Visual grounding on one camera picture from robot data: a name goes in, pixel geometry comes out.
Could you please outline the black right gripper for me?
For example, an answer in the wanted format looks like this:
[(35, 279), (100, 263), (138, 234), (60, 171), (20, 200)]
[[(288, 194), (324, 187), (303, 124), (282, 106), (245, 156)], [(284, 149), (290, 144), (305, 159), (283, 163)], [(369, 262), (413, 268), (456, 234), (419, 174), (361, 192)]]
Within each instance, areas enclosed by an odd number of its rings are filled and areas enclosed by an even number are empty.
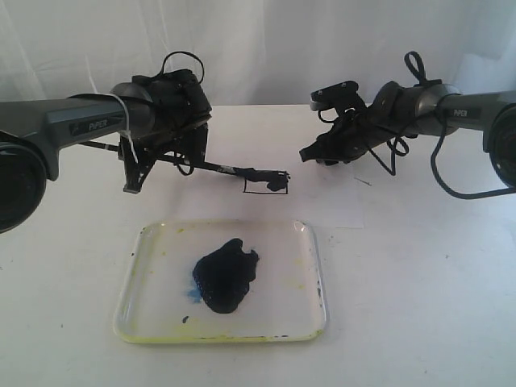
[(318, 164), (349, 164), (364, 154), (372, 155), (380, 165), (385, 162), (374, 152), (374, 148), (385, 144), (391, 151), (391, 165), (397, 157), (407, 155), (407, 142), (401, 129), (390, 129), (370, 123), (354, 109), (346, 110), (331, 122), (329, 131), (318, 135), (313, 144), (301, 149), (302, 162), (316, 161)]

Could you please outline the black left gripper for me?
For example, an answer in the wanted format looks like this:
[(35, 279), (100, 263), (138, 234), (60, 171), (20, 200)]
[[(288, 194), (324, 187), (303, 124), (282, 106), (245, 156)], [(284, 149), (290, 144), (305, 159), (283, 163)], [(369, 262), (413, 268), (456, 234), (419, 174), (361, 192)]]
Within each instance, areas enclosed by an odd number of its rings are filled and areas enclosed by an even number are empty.
[(119, 159), (123, 162), (123, 191), (138, 194), (160, 153), (173, 149), (183, 165), (205, 161), (211, 105), (201, 83), (189, 69), (159, 73), (153, 77), (136, 75), (135, 87), (138, 123), (131, 124), (131, 139), (119, 141)]

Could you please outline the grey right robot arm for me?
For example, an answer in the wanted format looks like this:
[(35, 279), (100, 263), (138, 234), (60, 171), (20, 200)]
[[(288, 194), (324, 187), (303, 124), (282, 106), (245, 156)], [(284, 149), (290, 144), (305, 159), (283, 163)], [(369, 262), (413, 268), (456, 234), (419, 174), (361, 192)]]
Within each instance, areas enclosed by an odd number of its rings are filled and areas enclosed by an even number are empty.
[(345, 81), (311, 95), (311, 110), (335, 110), (331, 129), (300, 150), (302, 161), (350, 163), (375, 147), (404, 146), (404, 138), (420, 135), (444, 139), (459, 129), (479, 131), (482, 148), (495, 173), (510, 192), (515, 190), (515, 93), (461, 94), (439, 80), (403, 87), (383, 85), (371, 104)]

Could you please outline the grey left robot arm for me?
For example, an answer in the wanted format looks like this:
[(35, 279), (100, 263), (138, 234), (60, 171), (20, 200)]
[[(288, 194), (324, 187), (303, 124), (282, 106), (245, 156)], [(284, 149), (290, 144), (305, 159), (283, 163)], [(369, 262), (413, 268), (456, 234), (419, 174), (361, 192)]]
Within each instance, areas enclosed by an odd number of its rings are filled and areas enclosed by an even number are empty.
[(64, 148), (120, 135), (124, 191), (140, 192), (159, 156), (200, 154), (194, 136), (207, 136), (211, 105), (189, 69), (134, 76), (109, 94), (1, 104), (1, 230), (27, 220), (46, 184), (59, 176)]

